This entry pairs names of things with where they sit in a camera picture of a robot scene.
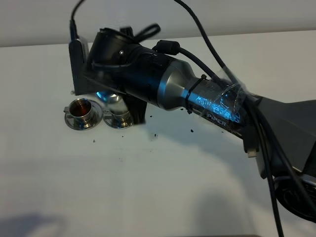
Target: clear tape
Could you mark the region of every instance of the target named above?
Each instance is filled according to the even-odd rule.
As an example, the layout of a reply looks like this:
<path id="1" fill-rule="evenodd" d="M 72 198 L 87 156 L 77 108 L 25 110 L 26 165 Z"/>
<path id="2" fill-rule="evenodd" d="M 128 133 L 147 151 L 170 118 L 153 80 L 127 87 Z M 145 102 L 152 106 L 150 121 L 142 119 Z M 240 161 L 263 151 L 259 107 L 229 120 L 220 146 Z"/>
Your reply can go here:
<path id="1" fill-rule="evenodd" d="M 236 83 L 232 83 L 227 73 L 231 73 L 228 68 L 222 69 L 217 73 L 217 76 L 228 82 L 230 85 L 222 91 L 218 91 L 218 87 L 215 88 L 214 80 L 210 80 L 206 83 L 205 90 L 200 92 L 200 96 L 197 97 L 197 104 L 203 107 L 200 112 L 200 116 L 204 117 L 206 114 L 215 116 L 216 118 L 221 117 L 232 122 L 240 122 L 239 110 L 243 105 L 248 92 L 246 86 L 233 74 Z M 208 99 L 207 96 L 211 92 L 218 91 L 218 95 L 213 99 Z"/>

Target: robotic arm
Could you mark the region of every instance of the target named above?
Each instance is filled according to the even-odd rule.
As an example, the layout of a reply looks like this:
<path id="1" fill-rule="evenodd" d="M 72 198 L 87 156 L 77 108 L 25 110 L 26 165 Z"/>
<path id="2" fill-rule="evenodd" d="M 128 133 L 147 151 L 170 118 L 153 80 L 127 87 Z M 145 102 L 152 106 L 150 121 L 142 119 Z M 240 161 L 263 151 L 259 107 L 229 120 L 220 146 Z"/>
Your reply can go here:
<path id="1" fill-rule="evenodd" d="M 250 95 L 236 81 L 217 77 L 177 42 L 161 40 L 153 49 L 140 44 L 159 31 L 157 24 L 136 36 L 131 28 L 104 28 L 98 32 L 89 54 L 75 31 L 69 50 L 76 95 L 110 90 L 168 111 L 184 107 L 189 114 L 196 113 L 241 138 L 248 156 L 256 157 L 262 178 L 269 174 L 265 146 L 277 199 L 295 215 L 316 223 L 316 213 L 297 191 L 268 133 L 264 133 L 265 144 L 260 143 L 258 127 L 247 105 L 250 99 L 273 131 L 309 200 L 316 204 L 316 101 L 285 104 Z M 187 62 L 170 56 L 177 53 L 193 58 L 211 78 L 195 76 Z"/>

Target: metal cup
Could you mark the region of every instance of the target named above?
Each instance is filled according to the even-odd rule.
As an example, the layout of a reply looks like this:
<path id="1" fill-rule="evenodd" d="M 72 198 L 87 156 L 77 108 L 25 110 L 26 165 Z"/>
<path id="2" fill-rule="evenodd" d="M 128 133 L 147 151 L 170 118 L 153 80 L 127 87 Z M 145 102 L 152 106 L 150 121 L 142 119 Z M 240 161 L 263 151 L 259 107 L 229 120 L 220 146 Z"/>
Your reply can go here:
<path id="1" fill-rule="evenodd" d="M 104 102 L 104 122 L 113 128 L 127 128 L 134 124 L 134 119 L 128 110 L 123 97 L 111 91 L 97 92 L 96 97 Z"/>
<path id="2" fill-rule="evenodd" d="M 91 102 L 84 98 L 71 102 L 68 107 L 65 107 L 64 112 L 80 123 L 89 122 L 94 114 Z"/>

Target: metal saucer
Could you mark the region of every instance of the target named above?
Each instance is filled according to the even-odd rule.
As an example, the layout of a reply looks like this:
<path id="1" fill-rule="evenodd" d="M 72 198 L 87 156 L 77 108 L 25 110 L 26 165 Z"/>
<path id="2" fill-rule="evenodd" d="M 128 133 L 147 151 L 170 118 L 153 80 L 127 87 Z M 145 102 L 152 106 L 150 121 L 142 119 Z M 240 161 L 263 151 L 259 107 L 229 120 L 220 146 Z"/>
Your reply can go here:
<path id="1" fill-rule="evenodd" d="M 115 115 L 110 111 L 103 111 L 103 121 L 112 128 L 123 129 L 134 124 L 133 117 L 127 111 L 122 115 Z"/>
<path id="2" fill-rule="evenodd" d="M 68 127 L 74 130 L 84 131 L 91 129 L 100 123 L 100 121 L 102 120 L 102 108 L 97 102 L 93 100 L 89 101 L 92 105 L 91 108 L 93 112 L 91 119 L 89 119 L 88 121 L 79 122 L 74 119 L 71 114 L 65 112 L 65 122 Z"/>

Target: white wall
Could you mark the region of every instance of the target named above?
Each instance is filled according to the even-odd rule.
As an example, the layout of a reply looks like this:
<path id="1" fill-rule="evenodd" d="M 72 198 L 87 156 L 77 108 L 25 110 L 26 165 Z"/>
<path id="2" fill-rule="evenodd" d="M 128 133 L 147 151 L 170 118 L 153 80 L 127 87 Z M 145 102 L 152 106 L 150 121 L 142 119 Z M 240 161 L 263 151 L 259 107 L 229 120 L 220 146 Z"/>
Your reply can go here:
<path id="1" fill-rule="evenodd" d="M 1 0 L 0 46 L 66 43 L 77 0 Z M 186 0 L 209 35 L 316 29 L 316 0 Z M 191 17 L 172 0 L 87 0 L 77 14 L 80 35 L 99 28 L 157 22 L 158 38 L 198 36 Z"/>

